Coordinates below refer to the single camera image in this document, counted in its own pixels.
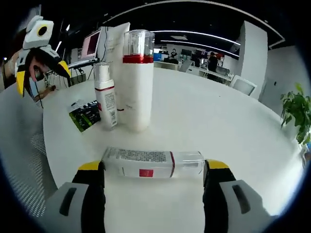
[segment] office chair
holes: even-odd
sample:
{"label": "office chair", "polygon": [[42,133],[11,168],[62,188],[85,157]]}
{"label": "office chair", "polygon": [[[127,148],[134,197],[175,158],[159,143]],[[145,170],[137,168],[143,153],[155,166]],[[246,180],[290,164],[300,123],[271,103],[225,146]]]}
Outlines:
{"label": "office chair", "polygon": [[257,85],[253,84],[252,82],[246,79],[243,79],[239,75],[235,75],[233,77],[233,80],[231,81],[229,86],[232,87],[233,89],[241,91],[242,93],[248,96],[250,96],[257,87]]}
{"label": "office chair", "polygon": [[15,83],[0,93],[0,160],[15,196],[37,219],[57,187],[45,150],[43,109],[16,88]]}

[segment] round table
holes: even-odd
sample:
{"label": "round table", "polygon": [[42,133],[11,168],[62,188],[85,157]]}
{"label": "round table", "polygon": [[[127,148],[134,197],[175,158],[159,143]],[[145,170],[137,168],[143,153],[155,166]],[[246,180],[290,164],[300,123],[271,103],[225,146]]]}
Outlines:
{"label": "round table", "polygon": [[[280,117],[256,99],[223,84],[155,68],[151,124],[141,133],[130,132],[122,125],[107,132],[99,124],[79,132],[68,112],[79,99],[95,100],[93,81],[57,91],[44,101],[45,145],[57,187],[70,182],[83,163],[101,159],[107,146],[200,151],[205,158],[228,164],[237,180],[245,180],[262,196],[272,214],[279,213],[299,179],[294,175],[291,183],[277,186],[293,159],[297,163],[296,144],[283,134]],[[105,185],[106,213],[111,211],[105,223],[111,232],[203,232],[202,177],[111,177]],[[273,196],[273,188],[282,197]],[[125,223],[110,224],[114,218]]]}

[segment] clear bottle cap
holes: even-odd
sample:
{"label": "clear bottle cap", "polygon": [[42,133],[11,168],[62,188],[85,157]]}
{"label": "clear bottle cap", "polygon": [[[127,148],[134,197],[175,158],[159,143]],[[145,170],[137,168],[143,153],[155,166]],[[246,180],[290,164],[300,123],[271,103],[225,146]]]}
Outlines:
{"label": "clear bottle cap", "polygon": [[155,47],[155,34],[147,30],[124,33],[123,55],[151,55]]}

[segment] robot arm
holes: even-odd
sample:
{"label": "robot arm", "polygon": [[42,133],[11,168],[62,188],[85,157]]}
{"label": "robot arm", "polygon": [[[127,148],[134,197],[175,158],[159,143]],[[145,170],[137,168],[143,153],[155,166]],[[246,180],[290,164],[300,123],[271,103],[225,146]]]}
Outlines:
{"label": "robot arm", "polygon": [[24,94],[25,77],[29,77],[28,68],[33,57],[36,57],[58,75],[70,78],[70,71],[65,61],[52,50],[49,40],[54,23],[43,20],[41,16],[33,17],[27,25],[23,49],[17,59],[17,90]]}

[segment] white wall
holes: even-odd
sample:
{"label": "white wall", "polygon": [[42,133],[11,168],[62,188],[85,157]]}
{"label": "white wall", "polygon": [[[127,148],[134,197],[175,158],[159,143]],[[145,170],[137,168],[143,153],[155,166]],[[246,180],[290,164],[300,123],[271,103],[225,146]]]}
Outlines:
{"label": "white wall", "polygon": [[279,115],[282,113],[280,95],[295,91],[295,83],[300,83],[304,94],[311,96],[310,78],[295,46],[268,51],[265,80],[260,102]]}
{"label": "white wall", "polygon": [[229,69],[230,74],[235,73],[235,69],[238,65],[238,59],[234,59],[228,55],[225,55],[224,62],[223,62],[223,68]]}
{"label": "white wall", "polygon": [[267,32],[254,24],[244,21],[240,38],[240,57],[235,72],[242,78],[257,85],[251,97],[258,100],[267,67]]}

